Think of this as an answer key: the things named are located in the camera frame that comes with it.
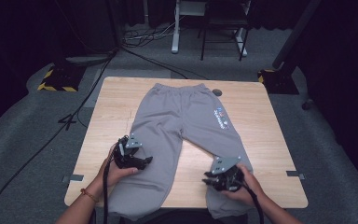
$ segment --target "elastic waistband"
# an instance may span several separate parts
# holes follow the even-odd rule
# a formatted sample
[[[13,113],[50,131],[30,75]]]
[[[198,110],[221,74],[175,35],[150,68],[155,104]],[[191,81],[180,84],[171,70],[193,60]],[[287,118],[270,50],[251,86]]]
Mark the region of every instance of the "elastic waistband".
[[[179,92],[208,91],[209,90],[203,83],[201,83],[197,86],[184,86],[184,87],[171,87],[171,86],[162,85],[160,83],[156,83],[154,88],[157,90],[162,90],[162,91],[179,91]]]

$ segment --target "desk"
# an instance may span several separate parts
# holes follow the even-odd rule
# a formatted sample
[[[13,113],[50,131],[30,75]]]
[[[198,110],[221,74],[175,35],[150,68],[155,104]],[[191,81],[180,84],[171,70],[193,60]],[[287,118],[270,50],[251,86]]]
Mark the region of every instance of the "desk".
[[[296,167],[261,83],[136,77],[104,80],[74,170],[74,175],[83,175],[84,179],[70,182],[65,196],[67,205],[97,175],[109,148],[129,133],[141,100],[157,82],[174,87],[204,83],[211,90],[221,90],[220,101],[240,134],[255,176],[267,195],[285,208],[308,205],[299,178],[286,174]],[[207,188],[201,180],[212,161],[211,154],[184,141],[172,189],[162,207],[206,207]]]
[[[191,1],[181,1],[176,0],[175,8],[175,28],[173,30],[173,39],[172,39],[172,53],[179,52],[179,34],[180,34],[180,15],[184,16],[203,16],[205,12],[205,3],[206,2],[191,2]],[[236,36],[235,40],[237,41],[238,49],[241,52],[242,49],[242,29],[240,29]],[[247,56],[248,53],[246,49],[243,50],[242,56]]]

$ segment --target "chair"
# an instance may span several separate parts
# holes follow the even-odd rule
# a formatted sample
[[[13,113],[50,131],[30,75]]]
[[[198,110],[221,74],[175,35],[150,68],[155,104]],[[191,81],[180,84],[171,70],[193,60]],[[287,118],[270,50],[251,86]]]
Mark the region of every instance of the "chair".
[[[239,0],[209,0],[205,4],[204,22],[199,31],[203,32],[201,60],[203,60],[205,43],[235,43],[238,31],[243,28],[246,30],[242,43],[240,61],[245,49],[246,39],[251,26],[249,25],[243,4]],[[207,30],[236,30],[229,41],[227,40],[207,40]]]

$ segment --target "gray sweatpants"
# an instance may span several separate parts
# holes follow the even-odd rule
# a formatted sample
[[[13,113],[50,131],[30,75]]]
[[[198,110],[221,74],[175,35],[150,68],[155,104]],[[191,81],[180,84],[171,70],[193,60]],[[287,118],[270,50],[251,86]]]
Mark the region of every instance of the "gray sweatpants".
[[[241,156],[241,162],[252,170],[225,108],[204,84],[181,88],[156,84],[141,102],[131,133],[143,144],[135,157],[153,156],[153,160],[142,172],[115,186],[109,198],[110,215],[136,220],[161,207],[171,190],[183,139],[215,156]],[[205,188],[214,218],[238,216],[250,208],[212,187]]]

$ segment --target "orange wristband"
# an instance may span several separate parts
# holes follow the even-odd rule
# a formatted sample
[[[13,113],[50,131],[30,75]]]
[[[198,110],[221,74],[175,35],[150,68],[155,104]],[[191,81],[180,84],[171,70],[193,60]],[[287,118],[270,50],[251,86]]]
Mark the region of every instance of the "orange wristband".
[[[80,192],[81,192],[82,195],[89,196],[94,202],[96,202],[96,203],[99,202],[98,199],[96,199],[92,194],[88,193],[85,189],[81,189]]]

